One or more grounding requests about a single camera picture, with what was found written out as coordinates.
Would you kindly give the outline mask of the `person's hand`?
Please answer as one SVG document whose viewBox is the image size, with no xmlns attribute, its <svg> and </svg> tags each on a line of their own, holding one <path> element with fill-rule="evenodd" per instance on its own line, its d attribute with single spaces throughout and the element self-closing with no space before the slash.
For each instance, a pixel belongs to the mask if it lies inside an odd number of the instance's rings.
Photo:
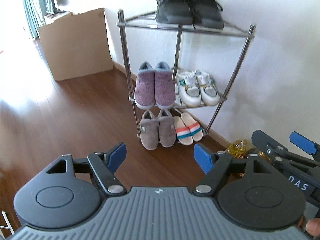
<svg viewBox="0 0 320 240">
<path fill-rule="evenodd" d="M 320 236 L 320 218 L 314 218 L 307 222 L 305 229 L 313 237 Z"/>
</svg>

